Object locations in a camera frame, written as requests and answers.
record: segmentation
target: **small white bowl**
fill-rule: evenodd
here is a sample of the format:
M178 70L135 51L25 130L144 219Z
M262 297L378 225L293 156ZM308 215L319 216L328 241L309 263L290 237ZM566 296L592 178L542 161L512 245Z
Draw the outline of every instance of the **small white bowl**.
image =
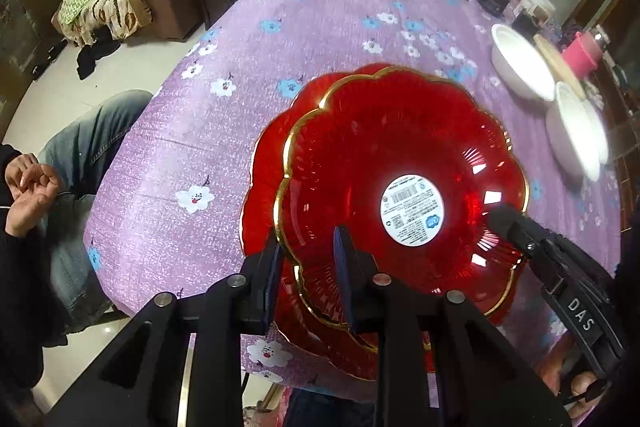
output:
M556 88L544 59L527 39L504 24L491 28L491 60L500 78L523 98L553 102Z
M595 107L593 107L591 100L582 100L582 106L591 122L591 137L598 150L598 158L600 159L600 163L604 165L609 161L609 144L607 143L607 134L604 131L604 125Z
M546 135L558 163L575 178L600 177L600 159L591 121L582 101L564 82L556 84L556 103L546 113Z

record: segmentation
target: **black jacket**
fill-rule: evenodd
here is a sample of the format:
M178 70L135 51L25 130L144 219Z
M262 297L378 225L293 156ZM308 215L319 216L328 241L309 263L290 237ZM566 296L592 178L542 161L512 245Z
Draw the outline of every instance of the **black jacket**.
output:
M20 152L0 146L0 206L14 198L4 181L7 164ZM56 298L42 269L40 238L4 231L8 209L0 208L0 379L22 389L34 387L43 371L42 346L61 333Z

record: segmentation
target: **table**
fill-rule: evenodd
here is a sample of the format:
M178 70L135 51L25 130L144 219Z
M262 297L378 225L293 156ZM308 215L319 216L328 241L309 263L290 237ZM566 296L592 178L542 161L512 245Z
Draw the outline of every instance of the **table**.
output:
M160 291L204 292L242 264L239 215L260 132L329 71L391 62L449 76L504 124L530 183L531 217L613 272L620 201L612 168L574 186L552 155L542 103L515 98L490 60L499 20L475 0L239 0L203 36L130 131L95 200L85 244L131 314ZM525 269L500 331L534 362L564 328ZM242 338L242 365L272 381L357 400L374 383L289 344Z

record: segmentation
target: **pink thermos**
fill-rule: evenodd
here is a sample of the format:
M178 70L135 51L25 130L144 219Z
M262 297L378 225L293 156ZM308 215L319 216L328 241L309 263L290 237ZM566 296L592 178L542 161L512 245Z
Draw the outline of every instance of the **pink thermos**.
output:
M609 45L609 36L600 25L575 35L575 41L562 52L562 58L578 78L595 71Z

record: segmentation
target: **red plate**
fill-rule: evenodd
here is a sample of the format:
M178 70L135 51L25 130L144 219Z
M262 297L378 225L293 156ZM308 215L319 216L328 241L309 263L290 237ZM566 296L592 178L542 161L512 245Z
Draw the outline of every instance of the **red plate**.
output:
M374 338L362 347L364 340L346 331L339 304L334 226L347 224L354 244L372 253L381 270L422 291L461 289L497 320L498 308L508 307L520 256L486 230L482 213L498 193L524 208L527 184L500 124L461 87L406 68L346 75L311 81L258 140L241 238L245 253L260 251L275 212L280 239L298 264L283 275L278 327L302 349L372 379ZM287 137L289 176L283 179ZM404 236L394 240L381 217L385 189L406 174L416 174L426 190L435 187L445 209L439 226L431 227L437 233L418 247L405 246ZM418 189L410 185L396 188L415 196ZM397 192L392 187L386 195L393 200Z

